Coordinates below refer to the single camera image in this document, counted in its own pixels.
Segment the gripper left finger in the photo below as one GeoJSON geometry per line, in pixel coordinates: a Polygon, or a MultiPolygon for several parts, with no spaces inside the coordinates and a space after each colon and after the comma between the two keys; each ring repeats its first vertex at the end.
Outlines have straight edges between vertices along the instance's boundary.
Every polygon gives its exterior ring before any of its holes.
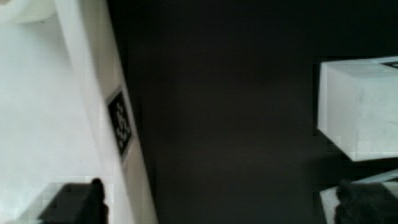
{"type": "Polygon", "coordinates": [[[98,178],[63,186],[40,220],[43,224],[109,224],[105,186],[98,178]]]}

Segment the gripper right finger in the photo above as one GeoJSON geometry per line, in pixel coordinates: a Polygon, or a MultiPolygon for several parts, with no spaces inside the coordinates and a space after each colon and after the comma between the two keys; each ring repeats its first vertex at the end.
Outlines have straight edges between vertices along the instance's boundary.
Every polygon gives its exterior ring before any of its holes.
{"type": "Polygon", "coordinates": [[[344,181],[335,224],[398,224],[398,182],[344,181]]]}

